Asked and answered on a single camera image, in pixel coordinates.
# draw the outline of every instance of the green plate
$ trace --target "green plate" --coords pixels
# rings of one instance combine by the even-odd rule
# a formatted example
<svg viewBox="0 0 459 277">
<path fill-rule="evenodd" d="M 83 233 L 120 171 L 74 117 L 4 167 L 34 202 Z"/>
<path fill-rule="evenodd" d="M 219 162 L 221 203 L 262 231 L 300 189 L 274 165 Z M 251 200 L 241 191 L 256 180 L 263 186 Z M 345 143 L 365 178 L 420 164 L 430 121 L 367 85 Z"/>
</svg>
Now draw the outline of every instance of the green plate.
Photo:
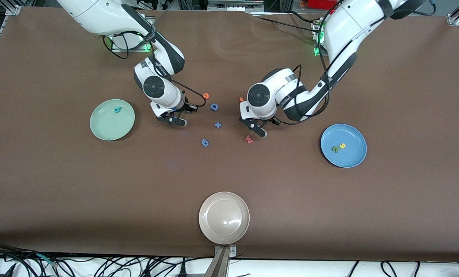
<svg viewBox="0 0 459 277">
<path fill-rule="evenodd" d="M 92 112 L 89 126 L 101 140 L 118 140 L 134 126 L 135 112 L 124 100 L 111 99 L 102 102 Z"/>
</svg>

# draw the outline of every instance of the white robotic arm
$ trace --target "white robotic arm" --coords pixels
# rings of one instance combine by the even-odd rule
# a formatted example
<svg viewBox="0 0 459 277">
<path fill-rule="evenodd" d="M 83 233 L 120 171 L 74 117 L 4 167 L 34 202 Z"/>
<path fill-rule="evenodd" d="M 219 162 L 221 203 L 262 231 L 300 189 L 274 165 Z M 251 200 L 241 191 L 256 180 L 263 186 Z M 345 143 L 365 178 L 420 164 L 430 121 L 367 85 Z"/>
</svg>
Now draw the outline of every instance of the white robotic arm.
<svg viewBox="0 0 459 277">
<path fill-rule="evenodd" d="M 277 68 L 253 85 L 247 101 L 240 103 L 240 121 L 261 137 L 267 132 L 261 127 L 268 121 L 278 125 L 274 117 L 277 105 L 287 118 L 303 121 L 312 116 L 319 103 L 342 79 L 356 60 L 356 51 L 365 39 L 405 0 L 345 0 L 324 24 L 321 43 L 330 65 L 318 84 L 307 90 L 289 68 Z"/>
<path fill-rule="evenodd" d="M 152 100 L 157 120 L 186 126 L 182 111 L 195 112 L 183 92 L 168 80 L 185 65 L 182 51 L 161 35 L 154 26 L 128 5 L 115 0 L 57 0 L 79 25 L 95 35 L 134 33 L 156 47 L 156 51 L 134 68 L 138 87 Z"/>
</svg>

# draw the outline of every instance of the brown tabletop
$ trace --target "brown tabletop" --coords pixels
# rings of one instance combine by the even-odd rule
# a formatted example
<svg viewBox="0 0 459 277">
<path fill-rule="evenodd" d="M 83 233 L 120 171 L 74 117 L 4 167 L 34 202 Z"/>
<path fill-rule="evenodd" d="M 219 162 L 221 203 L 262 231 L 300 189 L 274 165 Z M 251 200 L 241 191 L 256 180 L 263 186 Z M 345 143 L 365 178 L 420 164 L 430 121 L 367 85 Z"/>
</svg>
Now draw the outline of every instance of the brown tabletop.
<svg viewBox="0 0 459 277">
<path fill-rule="evenodd" d="M 268 126 L 267 138 L 240 124 L 238 98 L 270 70 L 300 63 L 312 88 L 323 70 L 310 33 L 242 12 L 166 12 L 157 26 L 185 54 L 174 79 L 210 94 L 185 115 L 186 128 L 156 121 L 136 86 L 145 53 L 114 57 L 62 9 L 9 18 L 0 39 L 0 242 L 210 256 L 199 208 L 231 191 L 250 210 L 236 242 L 243 257 L 459 261 L 459 30 L 444 17 L 383 23 L 323 114 Z M 136 122 L 105 142 L 89 117 L 112 98 L 131 103 Z M 321 153 L 321 134 L 335 123 L 366 138 L 356 168 Z"/>
</svg>

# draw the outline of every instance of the white floor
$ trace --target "white floor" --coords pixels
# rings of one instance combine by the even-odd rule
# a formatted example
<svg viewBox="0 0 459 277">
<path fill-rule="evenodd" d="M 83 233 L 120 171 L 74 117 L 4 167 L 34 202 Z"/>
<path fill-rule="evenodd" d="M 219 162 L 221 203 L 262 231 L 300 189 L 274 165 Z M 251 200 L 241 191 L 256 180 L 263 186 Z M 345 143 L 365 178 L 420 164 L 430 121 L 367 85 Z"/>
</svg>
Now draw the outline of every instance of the white floor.
<svg viewBox="0 0 459 277">
<path fill-rule="evenodd" d="M 167 260 L 171 263 L 181 261 L 181 258 L 171 258 Z M 99 266 L 104 263 L 104 259 L 94 259 L 92 261 L 78 263 L 67 261 L 74 270 L 77 277 L 93 277 Z M 187 263 L 187 273 L 204 273 L 209 267 L 211 259 L 201 259 Z M 28 263 L 41 272 L 34 261 Z M 4 262 L 0 260 L 0 274 L 4 274 L 14 262 Z M 412 277 L 416 268 L 414 262 L 391 262 L 398 277 Z M 353 261 L 277 261 L 277 260 L 232 260 L 229 266 L 228 277 L 346 277 L 351 271 Z M 161 270 L 168 265 L 160 265 L 152 271 L 151 276 L 155 277 Z M 111 266 L 102 276 L 108 276 L 118 268 Z M 393 276 L 388 267 L 387 272 Z M 139 275 L 141 267 L 139 264 L 129 266 L 131 276 Z M 164 277 L 167 271 L 160 274 Z M 177 276 L 180 272 L 180 266 L 175 268 L 168 277 Z M 67 276 L 62 270 L 58 269 L 60 276 Z M 46 267 L 47 276 L 55 276 L 50 266 Z M 13 277 L 27 277 L 27 271 L 24 266 L 18 264 L 13 272 Z M 360 262 L 354 271 L 353 277 L 387 277 L 381 270 L 380 262 Z M 114 277 L 130 277 L 127 270 L 117 272 Z M 421 263 L 417 277 L 459 277 L 459 263 Z"/>
</svg>

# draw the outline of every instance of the plate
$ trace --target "plate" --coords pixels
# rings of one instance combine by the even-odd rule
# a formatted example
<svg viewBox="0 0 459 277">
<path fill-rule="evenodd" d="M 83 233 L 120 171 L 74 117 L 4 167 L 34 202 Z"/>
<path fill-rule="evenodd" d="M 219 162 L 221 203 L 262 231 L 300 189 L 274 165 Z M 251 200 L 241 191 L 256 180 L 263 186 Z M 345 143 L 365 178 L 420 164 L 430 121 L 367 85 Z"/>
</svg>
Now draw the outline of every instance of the plate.
<svg viewBox="0 0 459 277">
<path fill-rule="evenodd" d="M 200 208 L 200 229 L 215 244 L 225 245 L 238 241 L 246 233 L 249 223 L 247 204 L 231 192 L 212 194 Z"/>
<path fill-rule="evenodd" d="M 89 126 L 92 133 L 101 140 L 118 140 L 132 129 L 135 112 L 124 100 L 111 99 L 102 102 L 92 112 Z"/>
<path fill-rule="evenodd" d="M 355 167 L 366 157 L 366 140 L 351 125 L 335 124 L 328 127 L 320 143 L 325 158 L 341 168 Z"/>
</svg>

